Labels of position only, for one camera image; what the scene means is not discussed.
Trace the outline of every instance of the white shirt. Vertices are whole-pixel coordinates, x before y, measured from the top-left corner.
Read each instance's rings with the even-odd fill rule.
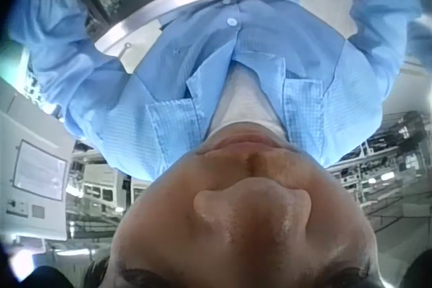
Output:
[[[280,138],[286,132],[269,100],[261,90],[256,73],[235,63],[230,67],[221,98],[211,120],[209,136],[221,128],[241,121],[257,123]]]

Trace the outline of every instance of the person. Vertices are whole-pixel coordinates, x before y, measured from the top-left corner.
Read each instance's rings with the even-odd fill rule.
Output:
[[[296,0],[212,0],[172,20],[132,75],[79,0],[17,0],[66,128],[154,181],[86,287],[382,287],[373,230],[324,167],[381,123],[419,0],[354,0],[348,40]]]

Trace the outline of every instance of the skin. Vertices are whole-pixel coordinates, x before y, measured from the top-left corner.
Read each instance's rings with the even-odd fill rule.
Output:
[[[326,287],[367,263],[377,272],[377,244],[351,195],[285,140],[236,123],[183,156],[134,203],[101,286],[126,286],[123,264],[172,287]]]

